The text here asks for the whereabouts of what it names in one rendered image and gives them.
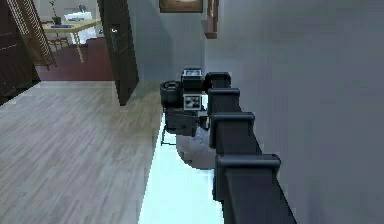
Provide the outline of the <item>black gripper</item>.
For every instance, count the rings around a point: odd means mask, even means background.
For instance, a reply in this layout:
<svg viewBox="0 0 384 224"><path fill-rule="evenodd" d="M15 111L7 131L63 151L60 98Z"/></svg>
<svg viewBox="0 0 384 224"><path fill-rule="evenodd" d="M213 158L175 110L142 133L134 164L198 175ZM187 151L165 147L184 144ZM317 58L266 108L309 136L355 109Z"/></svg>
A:
<svg viewBox="0 0 384 224"><path fill-rule="evenodd" d="M175 146L165 142L165 134L194 136L197 129L198 114L201 110L201 95L197 92L184 92L181 81L166 81L160 84L161 105L165 113L165 126L160 145Z"/></svg>

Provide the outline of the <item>dark brown room door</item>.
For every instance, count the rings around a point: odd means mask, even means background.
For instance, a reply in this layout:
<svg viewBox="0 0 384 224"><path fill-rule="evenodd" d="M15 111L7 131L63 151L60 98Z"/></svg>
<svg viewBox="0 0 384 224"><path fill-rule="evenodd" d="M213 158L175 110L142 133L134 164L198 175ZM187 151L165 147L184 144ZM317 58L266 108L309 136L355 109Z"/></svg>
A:
<svg viewBox="0 0 384 224"><path fill-rule="evenodd" d="M127 0L97 0L118 101L125 106L139 76ZM113 34L111 28L117 29Z"/></svg>

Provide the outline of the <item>brown framed picture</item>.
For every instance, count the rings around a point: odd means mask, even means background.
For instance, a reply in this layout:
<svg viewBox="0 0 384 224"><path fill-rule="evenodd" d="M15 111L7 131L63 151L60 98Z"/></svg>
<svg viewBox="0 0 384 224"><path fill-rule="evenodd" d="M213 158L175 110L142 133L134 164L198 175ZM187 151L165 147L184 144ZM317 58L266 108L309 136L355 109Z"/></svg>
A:
<svg viewBox="0 0 384 224"><path fill-rule="evenodd" d="M202 13L203 0L159 0L161 13Z"/></svg>

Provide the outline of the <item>light wooden table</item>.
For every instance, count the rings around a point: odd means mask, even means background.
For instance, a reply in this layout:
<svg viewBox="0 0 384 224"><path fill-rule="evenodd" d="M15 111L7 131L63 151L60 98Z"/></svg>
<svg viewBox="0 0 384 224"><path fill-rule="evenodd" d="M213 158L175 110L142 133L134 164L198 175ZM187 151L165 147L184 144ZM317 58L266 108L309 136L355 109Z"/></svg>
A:
<svg viewBox="0 0 384 224"><path fill-rule="evenodd" d="M77 52L78 52L78 55L80 58L80 62L83 63L84 59L83 59L83 55L82 55L82 52L80 49L80 38L79 38L78 33L80 31L86 30L88 28L94 27L100 23L101 23L100 19L86 19L86 20L82 20L82 21L74 22L74 23L67 21L65 24L73 25L72 28L70 28L70 29L63 29L63 28L62 29L52 29L51 28L52 25L43 25L43 30L46 34L48 34L48 33L70 33L70 34L73 34L74 38L75 38L75 45L76 45L76 49L77 49Z"/></svg>

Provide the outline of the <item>wooden chair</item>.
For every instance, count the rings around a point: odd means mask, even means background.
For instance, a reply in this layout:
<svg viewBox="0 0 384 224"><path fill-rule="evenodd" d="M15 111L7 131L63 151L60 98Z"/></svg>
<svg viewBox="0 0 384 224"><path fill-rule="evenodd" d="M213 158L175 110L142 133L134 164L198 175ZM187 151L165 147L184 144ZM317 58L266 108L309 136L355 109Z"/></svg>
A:
<svg viewBox="0 0 384 224"><path fill-rule="evenodd" d="M63 47L63 44L69 46L69 41L67 37L49 37L47 41L49 45L52 45L55 48L55 50L58 50L58 46Z"/></svg>

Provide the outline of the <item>white sink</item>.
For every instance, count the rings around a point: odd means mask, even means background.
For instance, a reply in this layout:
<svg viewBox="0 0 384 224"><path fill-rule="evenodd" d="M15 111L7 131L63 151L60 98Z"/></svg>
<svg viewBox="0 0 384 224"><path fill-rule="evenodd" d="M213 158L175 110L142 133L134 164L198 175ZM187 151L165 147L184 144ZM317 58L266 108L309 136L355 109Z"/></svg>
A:
<svg viewBox="0 0 384 224"><path fill-rule="evenodd" d="M80 4L78 6L78 12L65 14L64 17L67 21L78 22L78 21L82 21L82 20L86 20L86 19L91 19L92 13L87 10L87 8L84 4Z"/></svg>

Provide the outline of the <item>potted house plant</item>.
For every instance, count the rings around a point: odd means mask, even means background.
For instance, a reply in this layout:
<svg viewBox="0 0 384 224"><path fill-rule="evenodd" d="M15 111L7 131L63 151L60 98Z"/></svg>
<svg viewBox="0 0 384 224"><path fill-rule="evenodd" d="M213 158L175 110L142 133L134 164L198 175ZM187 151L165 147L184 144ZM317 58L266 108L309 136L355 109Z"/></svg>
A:
<svg viewBox="0 0 384 224"><path fill-rule="evenodd" d="M56 0L50 0L49 1L49 4L51 5L52 7L52 11L53 11L53 17L52 17L52 20L54 22L55 25L61 25L62 24L62 21L61 21L61 18L57 15L56 13L56 9L55 9L55 2Z"/></svg>

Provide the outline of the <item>brown slatted shelf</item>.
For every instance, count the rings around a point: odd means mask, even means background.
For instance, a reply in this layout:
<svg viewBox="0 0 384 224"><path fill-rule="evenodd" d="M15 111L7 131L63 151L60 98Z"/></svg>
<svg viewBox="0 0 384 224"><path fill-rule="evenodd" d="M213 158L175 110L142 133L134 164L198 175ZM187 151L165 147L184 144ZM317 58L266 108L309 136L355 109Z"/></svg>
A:
<svg viewBox="0 0 384 224"><path fill-rule="evenodd" d="M33 0L6 0L35 66L56 66Z"/></svg>

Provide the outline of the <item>dark brown cupboard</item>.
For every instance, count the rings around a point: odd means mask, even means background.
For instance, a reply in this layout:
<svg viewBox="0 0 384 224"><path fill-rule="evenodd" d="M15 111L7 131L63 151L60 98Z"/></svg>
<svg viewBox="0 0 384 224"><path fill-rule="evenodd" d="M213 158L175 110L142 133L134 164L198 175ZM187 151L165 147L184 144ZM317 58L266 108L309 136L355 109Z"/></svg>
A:
<svg viewBox="0 0 384 224"><path fill-rule="evenodd" d="M10 6L0 0L0 106L39 82Z"/></svg>

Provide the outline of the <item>brown wall shelf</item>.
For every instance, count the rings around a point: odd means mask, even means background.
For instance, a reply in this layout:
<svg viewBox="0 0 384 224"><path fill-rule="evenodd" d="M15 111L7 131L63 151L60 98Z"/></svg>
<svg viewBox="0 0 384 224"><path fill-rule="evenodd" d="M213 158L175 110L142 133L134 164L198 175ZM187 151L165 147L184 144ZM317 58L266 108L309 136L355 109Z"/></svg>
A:
<svg viewBox="0 0 384 224"><path fill-rule="evenodd" d="M218 34L219 0L207 0L206 18L201 21L206 39L216 39Z"/></svg>

